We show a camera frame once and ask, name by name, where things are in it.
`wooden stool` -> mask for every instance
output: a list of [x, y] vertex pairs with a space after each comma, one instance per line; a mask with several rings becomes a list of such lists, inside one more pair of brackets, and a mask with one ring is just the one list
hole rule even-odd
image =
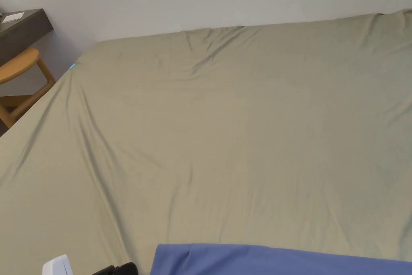
[[0, 84], [8, 82], [17, 76], [23, 74], [31, 67], [37, 64], [47, 80], [47, 84], [39, 89], [35, 94], [30, 96], [26, 101], [21, 103], [12, 113], [9, 113], [0, 105], [0, 119], [11, 127], [17, 121], [18, 117], [23, 115], [33, 104], [37, 102], [49, 89], [56, 83], [49, 69], [39, 57], [39, 51], [34, 48], [28, 48], [8, 63], [0, 67]]

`floor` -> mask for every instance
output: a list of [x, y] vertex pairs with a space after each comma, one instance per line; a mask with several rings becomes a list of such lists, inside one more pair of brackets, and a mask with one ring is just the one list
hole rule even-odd
[[6, 133], [7, 127], [6, 125], [0, 120], [0, 137]]
[[[9, 108], [9, 107], [7, 107], [6, 109], [9, 111], [9, 113], [11, 113], [15, 108]], [[6, 131], [7, 131], [6, 125], [0, 120], [0, 137], [1, 137], [3, 134], [5, 134]]]

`white object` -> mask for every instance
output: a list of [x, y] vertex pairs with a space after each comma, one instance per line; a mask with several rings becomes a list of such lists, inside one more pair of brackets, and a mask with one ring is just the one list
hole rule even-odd
[[41, 275], [73, 275], [67, 255], [54, 258], [44, 264]]
[[9, 21], [16, 21], [18, 19], [21, 19], [23, 17], [23, 15], [24, 15], [24, 12], [8, 15], [8, 16], [6, 16], [6, 18], [1, 23], [4, 24], [4, 23], [9, 22]]

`sheet wrinkle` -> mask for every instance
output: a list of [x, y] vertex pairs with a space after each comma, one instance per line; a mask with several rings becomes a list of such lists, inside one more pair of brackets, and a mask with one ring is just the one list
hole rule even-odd
[[[122, 152], [123, 154], [125, 154], [127, 157], [131, 158], [132, 160], [136, 161], [136, 162], [142, 162], [136, 159], [136, 156], [134, 156], [131, 152], [127, 151], [126, 149], [122, 148], [121, 146], [119, 146], [118, 143], [116, 143], [117, 149]], [[142, 157], [144, 159], [144, 162], [149, 162], [150, 164], [156, 166], [159, 169], [165, 169], [164, 165], [161, 164], [160, 161], [158, 161], [156, 158], [154, 158], [153, 156], [143, 152], [142, 150], [139, 150], [135, 147], [133, 147], [132, 145], [129, 145], [129, 147], [131, 149], [133, 149], [133, 151], [137, 152], [140, 157]]]
[[193, 47], [192, 47], [192, 43], [190, 41], [189, 33], [187, 31], [185, 31], [185, 37], [186, 37], [187, 46], [189, 47], [189, 50], [192, 52]]
[[412, 245], [412, 212], [409, 214], [409, 220], [402, 229], [402, 233], [399, 237], [399, 257], [402, 260], [406, 260], [405, 253], [408, 252], [409, 246]]
[[360, 41], [359, 41], [359, 44], [358, 44], [359, 48], [364, 48], [365, 46], [367, 46], [368, 41], [369, 41], [369, 37], [371, 36], [371, 34], [373, 32], [376, 21], [382, 15], [383, 14], [380, 14], [380, 13], [379, 14], [374, 14], [367, 20], [366, 24], [364, 25], [364, 29], [361, 33]]
[[189, 179], [187, 180], [187, 187], [190, 188], [193, 180], [193, 164], [189, 165]]
[[207, 36], [205, 36], [205, 37], [202, 39], [202, 43], [205, 43], [206, 40], [207, 40], [208, 38], [210, 38], [210, 36], [212, 35], [212, 33], [213, 33], [213, 29], [210, 29], [210, 28], [209, 28]]
[[21, 167], [24, 165], [27, 157], [29, 156], [29, 153], [30, 153], [33, 145], [35, 144], [38, 135], [40, 134], [42, 128], [44, 127], [45, 120], [46, 120], [47, 116], [49, 115], [50, 109], [51, 109], [55, 99], [57, 98], [57, 95], [61, 91], [63, 85], [64, 85], [63, 83], [60, 83], [57, 86], [56, 91], [53, 93], [53, 95], [52, 95], [49, 103], [47, 104], [44, 112], [42, 113], [39, 121], [37, 122], [36, 126], [34, 127], [34, 130], [31, 133], [31, 135], [29, 137], [29, 140], [27, 141], [27, 143], [24, 146], [23, 152], [21, 153], [21, 155], [19, 157], [19, 160], [18, 160], [19, 164], [17, 165], [14, 173], [12, 174], [12, 180], [19, 174]]
[[104, 181], [104, 177], [100, 173], [98, 161], [93, 155], [91, 144], [87, 135], [87, 131], [84, 128], [82, 120], [79, 119], [79, 129], [81, 131], [80, 147], [83, 148], [85, 152], [81, 152], [81, 156], [85, 162], [85, 166], [88, 168], [88, 172], [92, 182], [94, 183], [95, 188], [100, 193], [101, 200], [107, 212], [108, 218], [111, 222], [111, 225], [117, 235], [117, 240], [120, 244], [120, 247], [123, 250], [123, 259], [124, 261], [136, 261], [137, 253], [135, 252], [134, 246], [131, 243], [131, 237], [127, 235], [124, 224], [121, 220], [121, 216], [118, 212], [118, 207], [113, 199], [113, 196], [110, 194], [107, 184]]
[[392, 120], [389, 122], [389, 126], [393, 125], [395, 122], [397, 122], [401, 117], [405, 116], [406, 114], [412, 112], [412, 98], [409, 99], [408, 104], [406, 105], [405, 108], [403, 108], [399, 113], [397, 113]]
[[108, 156], [110, 158], [110, 161], [113, 165], [113, 168], [115, 168], [115, 170], [116, 170], [116, 175], [120, 174], [124, 179], [123, 167], [120, 165], [120, 163], [117, 160], [117, 157], [115, 155], [115, 152], [110, 147], [109, 143], [107, 142], [106, 138], [104, 137], [103, 133], [101, 132], [99, 126], [97, 125], [96, 120], [94, 119], [94, 116], [91, 113], [89, 102], [87, 101], [86, 94], [84, 93], [84, 90], [83, 90], [82, 87], [80, 87], [80, 91], [81, 91], [81, 97], [82, 97], [82, 100], [83, 100], [83, 103], [84, 103], [84, 107], [86, 108], [87, 117], [90, 120], [92, 128], [97, 133], [100, 140], [102, 141], [102, 143], [105, 147], [106, 153], [108, 154]]
[[72, 95], [72, 82], [73, 82], [73, 70], [71, 70], [69, 73], [69, 86], [68, 86], [68, 91], [67, 91], [67, 97], [66, 97], [66, 114], [68, 115], [69, 111], [69, 101]]
[[237, 33], [236, 35], [234, 35], [233, 37], [229, 38], [226, 42], [224, 42], [224, 44], [222, 44], [221, 46], [219, 46], [218, 48], [216, 48], [210, 55], [206, 56], [205, 58], [203, 58], [200, 62], [198, 62], [197, 64], [195, 64], [192, 67], [192, 74], [195, 75], [202, 66], [204, 66], [207, 62], [209, 62], [210, 60], [213, 60], [213, 58], [215, 58], [225, 47], [227, 47], [231, 42], [233, 42], [234, 40], [236, 40], [241, 34], [243, 33], [243, 31], [240, 31], [239, 33]]
[[173, 215], [173, 209], [175, 207], [175, 199], [177, 196], [177, 192], [179, 190], [180, 184], [179, 180], [177, 180], [177, 183], [175, 185], [175, 188], [172, 193], [172, 197], [170, 199], [169, 203], [169, 210], [167, 212], [167, 227], [166, 227], [166, 241], [169, 242], [169, 235], [170, 235], [170, 225], [171, 225], [171, 220], [172, 220], [172, 215]]
[[253, 34], [251, 34], [250, 36], [248, 36], [246, 39], [244, 39], [244, 40], [239, 44], [239, 46], [244, 45], [244, 44], [245, 44], [247, 41], [249, 41], [250, 39], [252, 39], [252, 42], [253, 42], [253, 37], [254, 37], [255, 35], [257, 35], [259, 31], [260, 31], [260, 28], [258, 28]]
[[344, 229], [342, 228], [338, 218], [336, 218], [336, 215], [335, 215], [333, 209], [329, 205], [328, 197], [327, 197], [327, 194], [325, 193], [325, 189], [322, 190], [322, 193], [323, 193], [323, 200], [325, 201], [325, 204], [326, 204], [326, 209], [329, 213], [329, 217], [332, 218], [333, 222], [335, 223], [335, 226], [339, 229], [340, 234], [341, 234], [341, 236], [343, 236], [343, 239], [344, 239], [346, 245], [348, 246], [348, 248], [351, 248], [350, 240], [349, 240], [348, 236], [346, 235]]

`black object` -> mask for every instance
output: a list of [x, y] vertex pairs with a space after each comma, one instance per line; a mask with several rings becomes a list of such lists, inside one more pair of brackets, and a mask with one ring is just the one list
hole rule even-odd
[[93, 275], [139, 275], [139, 271], [137, 270], [136, 264], [128, 262], [116, 267], [113, 265], [107, 266], [107, 268], [104, 268]]

